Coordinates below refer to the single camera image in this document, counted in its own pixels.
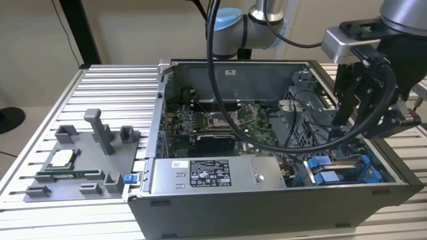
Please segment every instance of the blue tab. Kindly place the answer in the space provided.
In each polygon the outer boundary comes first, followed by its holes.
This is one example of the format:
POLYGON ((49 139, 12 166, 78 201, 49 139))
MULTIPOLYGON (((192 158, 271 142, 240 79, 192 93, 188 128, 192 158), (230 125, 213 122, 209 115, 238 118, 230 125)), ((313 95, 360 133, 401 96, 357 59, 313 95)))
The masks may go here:
POLYGON ((308 167, 311 169, 324 166, 324 165, 331 165, 331 158, 328 156, 313 156, 312 158, 308 159, 308 167))
POLYGON ((313 175, 313 180, 317 185, 331 184, 340 181, 335 171, 323 171, 313 175))
POLYGON ((367 184, 377 184, 377 183, 381 182, 381 180, 383 180, 383 177, 381 177, 380 172, 373 170, 372 173, 371 173, 371 176, 368 178, 365 178, 363 181, 367 184))
POLYGON ((126 174, 122 178, 124 184, 136 184, 138 182, 138 176, 134 174, 126 174))

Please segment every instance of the sticker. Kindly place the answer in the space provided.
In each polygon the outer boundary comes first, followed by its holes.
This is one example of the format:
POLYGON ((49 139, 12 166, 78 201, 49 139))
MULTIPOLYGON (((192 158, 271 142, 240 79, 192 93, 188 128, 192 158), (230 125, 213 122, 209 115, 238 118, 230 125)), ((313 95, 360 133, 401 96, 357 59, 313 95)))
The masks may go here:
POLYGON ((236 70, 225 70, 225 76, 236 75, 236 70))
POLYGON ((230 177, 228 160, 189 161, 189 185, 193 188, 229 187, 232 185, 230 177))
POLYGON ((172 161, 172 168, 173 169, 186 169, 188 168, 188 161, 172 161))

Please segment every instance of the black cable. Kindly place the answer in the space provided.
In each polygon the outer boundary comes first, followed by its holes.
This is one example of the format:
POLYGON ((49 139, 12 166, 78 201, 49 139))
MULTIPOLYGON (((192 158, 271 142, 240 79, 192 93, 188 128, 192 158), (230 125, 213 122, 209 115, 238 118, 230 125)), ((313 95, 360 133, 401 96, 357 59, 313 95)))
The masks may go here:
POLYGON ((337 147, 339 145, 349 142, 360 133, 365 131, 367 128, 371 127, 372 124, 375 124, 381 117, 384 111, 388 108, 388 104, 392 100, 393 93, 395 93, 395 86, 396 86, 396 76, 393 73, 393 70, 387 64, 380 64, 375 70, 379 71, 381 76, 384 76, 384 88, 383 92, 384 94, 380 96, 377 105, 372 111, 372 113, 367 116, 365 120, 357 125, 349 132, 340 138, 335 139, 333 141, 320 144, 317 146, 309 146, 309 147, 301 147, 301 148, 283 148, 277 147, 273 145, 264 144, 263 142, 259 142, 257 140, 253 140, 249 138, 245 133, 238 129, 238 127, 234 124, 234 121, 232 117, 229 116, 225 106, 224 106, 224 101, 221 97, 221 93, 218 91, 218 86, 216 82, 216 77, 214 77, 214 67, 213 67, 213 26, 214 26, 214 19, 218 11, 218 6, 220 6, 221 1, 220 0, 213 0, 213 7, 210 9, 210 14, 208 15, 208 25, 206 25, 206 48, 205 48, 205 53, 206 53, 206 73, 208 73, 208 80, 210 83, 212 87, 212 92, 214 95, 214 99, 217 102, 217 106, 220 109, 220 112, 226 120, 226 123, 233 130, 234 134, 237 137, 244 140, 245 142, 250 143, 252 145, 257 146, 259 148, 268 149, 275 152, 283 152, 288 154, 303 154, 303 153, 312 153, 312 152, 319 152, 323 150, 332 149, 337 147))
POLYGON ((295 106, 295 101, 292 101, 293 103, 293 116, 292 116, 292 123, 291 123, 291 128, 288 129, 288 136, 287 139, 284 141, 284 147, 288 147, 293 132, 295 132, 295 127, 296 127, 296 120, 297 120, 297 111, 296 111, 296 106, 295 106))
POLYGON ((61 20, 60 14, 58 14, 58 10, 56 8, 53 0, 50 0, 50 2, 52 2, 52 5, 53 5, 53 9, 54 9, 54 13, 56 13, 56 16, 57 16, 57 19, 58 19, 58 23, 60 23, 61 29, 64 30, 65 35, 66 35, 68 45, 69 45, 69 49, 70 49, 70 52, 72 52, 72 55, 73 55, 73 59, 77 62, 77 67, 80 67, 80 63, 78 63, 77 56, 76 56, 76 53, 74 53, 74 50, 73 50, 73 46, 72 46, 72 41, 69 39, 69 35, 68 35, 68 32, 66 32, 64 24, 62 24, 62 20, 61 20))
POLYGON ((277 31, 275 30, 275 28, 272 26, 272 23, 269 22, 268 15, 267 15, 267 0, 264 0, 264 2, 263 2, 263 14, 264 14, 264 20, 265 20, 265 23, 267 23, 267 26, 268 26, 271 32, 283 42, 285 42, 287 44, 289 44, 297 48, 301 48, 301 49, 312 49, 312 48, 320 47, 321 42, 317 42, 317 43, 309 44, 309 45, 299 44, 299 43, 291 41, 289 39, 287 39, 284 36, 281 36, 280 33, 277 33, 277 31))
POLYGON ((13 155, 13 154, 10 154, 10 153, 6 153, 6 152, 4 152, 4 151, 0 151, 0 154, 9 155, 9 156, 13 157, 13 158, 17 158, 17 157, 18 157, 18 156, 16 156, 16 155, 13 155))
POLYGON ((201 5, 201 3, 200 3, 200 0, 189 0, 192 3, 193 3, 193 5, 197 7, 197 9, 198 9, 198 12, 200 12, 200 14, 201 14, 201 17, 202 17, 202 19, 204 19, 204 21, 206 20, 206 13, 205 13, 205 10, 204 10, 204 8, 202 8, 202 5, 201 5))
POLYGON ((296 98, 296 95, 297 95, 299 93, 313 93, 313 94, 316 94, 316 93, 315 93, 313 91, 311 91, 311 90, 300 90, 300 91, 297 91, 297 92, 293 94, 293 96, 292 96, 291 101, 292 101, 292 105, 293 105, 293 117, 292 117, 292 122, 291 122, 291 128, 289 128, 289 130, 288 130, 288 136, 287 136, 287 139, 285 139, 285 141, 284 141, 284 147, 285 147, 285 148, 288 147, 288 144, 289 144, 292 135, 293 135, 293 133, 295 133, 295 127, 296 127, 296 121, 297 121, 297 111, 296 111, 296 105, 295 105, 295 98, 296 98))

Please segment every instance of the motherboard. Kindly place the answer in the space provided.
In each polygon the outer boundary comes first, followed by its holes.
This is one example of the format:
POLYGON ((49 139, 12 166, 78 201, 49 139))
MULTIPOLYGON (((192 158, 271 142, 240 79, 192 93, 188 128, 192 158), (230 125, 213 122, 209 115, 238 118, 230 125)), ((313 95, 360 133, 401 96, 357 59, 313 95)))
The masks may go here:
MULTIPOLYGON (((194 102, 166 114, 170 157, 273 156, 272 152, 240 140, 221 112, 208 111, 212 110, 209 105, 194 102)), ((277 144, 264 104, 244 102, 230 104, 228 108, 234 124, 248 136, 269 145, 277 144)))

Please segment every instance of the beige wall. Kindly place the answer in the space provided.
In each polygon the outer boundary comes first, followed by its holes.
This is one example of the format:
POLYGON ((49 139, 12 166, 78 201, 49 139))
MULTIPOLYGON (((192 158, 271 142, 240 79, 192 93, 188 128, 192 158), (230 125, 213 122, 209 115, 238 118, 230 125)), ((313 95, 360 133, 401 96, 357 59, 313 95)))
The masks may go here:
MULTIPOLYGON (((221 8, 248 9, 254 0, 224 0, 221 8)), ((206 8, 208 0, 201 1, 206 8)), ((100 56, 112 64, 154 64, 158 59, 205 58, 204 20, 184 0, 84 0, 100 56)), ((275 50, 253 51, 271 59, 275 50)))
MULTIPOLYGON (((253 2, 222 0, 221 7, 246 10, 253 2)), ((328 26, 375 17, 380 2, 300 0, 291 39, 320 41, 328 26)), ((82 5, 104 63, 156 64, 161 58, 205 57, 204 21, 189 1, 82 0, 82 5)), ((1 102, 20 107, 52 105, 77 64, 50 0, 0 0, 0 6, 1 102)), ((273 59, 275 50, 254 50, 252 58, 273 59)), ((327 60, 319 49, 291 46, 284 58, 327 60)))
MULTIPOLYGON (((381 3, 383 0, 299 0, 289 39, 301 44, 320 42, 327 28, 337 26, 344 21, 377 17, 381 3)), ((301 49, 287 45, 284 59, 329 62, 320 47, 301 49)))
POLYGON ((50 0, 0 0, 0 95, 9 106, 52 105, 76 74, 50 0))

